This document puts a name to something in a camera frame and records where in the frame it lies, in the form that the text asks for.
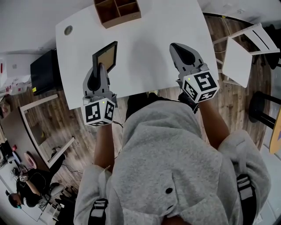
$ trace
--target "black stool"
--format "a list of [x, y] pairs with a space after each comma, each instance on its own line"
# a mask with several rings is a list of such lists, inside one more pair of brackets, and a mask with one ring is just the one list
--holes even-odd
[[274, 118], [270, 117], [269, 115], [263, 113], [265, 99], [281, 105], [280, 99], [258, 91], [253, 95], [253, 97], [250, 101], [249, 120], [252, 123], [256, 123], [257, 121], [260, 121], [273, 130], [276, 120]]

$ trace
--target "black button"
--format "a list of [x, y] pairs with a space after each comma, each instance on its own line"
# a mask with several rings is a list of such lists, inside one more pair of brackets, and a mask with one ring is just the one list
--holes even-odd
[[170, 193], [172, 193], [172, 191], [173, 191], [172, 188], [167, 188], [167, 189], [166, 189], [166, 194], [170, 194]]

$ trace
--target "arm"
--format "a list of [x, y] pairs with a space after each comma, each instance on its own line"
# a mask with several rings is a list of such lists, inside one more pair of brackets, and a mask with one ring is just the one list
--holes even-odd
[[227, 125], [210, 100], [199, 103], [204, 128], [210, 145], [215, 149], [230, 135]]
[[90, 165], [84, 169], [83, 177], [79, 186], [78, 196], [75, 203], [75, 225], [88, 224], [89, 215], [91, 209], [93, 208], [93, 203], [96, 200], [107, 198], [106, 196], [104, 196], [106, 192], [105, 189], [101, 191], [101, 189], [104, 188], [104, 185], [99, 182], [100, 174], [102, 175], [103, 180], [105, 177], [106, 182], [111, 176], [111, 173], [109, 171], [105, 171], [103, 168], [97, 165]]
[[110, 166], [108, 171], [113, 171], [114, 144], [111, 124], [100, 127], [97, 132], [97, 144], [94, 153], [94, 164], [104, 169]]
[[33, 183], [31, 183], [31, 181], [26, 181], [26, 184], [29, 186], [29, 188], [31, 189], [31, 191], [38, 195], [41, 196], [40, 192], [37, 190], [37, 188], [35, 187], [35, 185]]
[[220, 145], [218, 151], [227, 160], [225, 165], [232, 162], [235, 175], [247, 174], [255, 188], [257, 211], [260, 212], [269, 195], [271, 182], [267, 167], [255, 143], [246, 131], [238, 130], [230, 134]]

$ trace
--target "white wall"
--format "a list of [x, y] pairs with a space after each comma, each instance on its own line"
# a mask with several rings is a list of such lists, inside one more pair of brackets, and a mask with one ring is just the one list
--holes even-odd
[[[0, 53], [44, 53], [55, 47], [55, 26], [94, 0], [0, 0]], [[279, 23], [279, 0], [198, 0], [202, 10], [248, 22]]]
[[55, 47], [55, 26], [94, 0], [0, 0], [0, 53]]
[[279, 0], [198, 0], [203, 12], [226, 15], [251, 23], [274, 23], [281, 27]]

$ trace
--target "person in black shirt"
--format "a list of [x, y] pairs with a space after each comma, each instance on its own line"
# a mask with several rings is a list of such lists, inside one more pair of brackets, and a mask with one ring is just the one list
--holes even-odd
[[25, 182], [17, 180], [17, 193], [9, 194], [6, 191], [10, 204], [14, 208], [21, 208], [21, 205], [35, 207], [42, 199], [42, 195], [49, 190], [51, 180], [60, 169], [65, 156], [61, 155], [50, 168], [50, 171], [31, 169]]

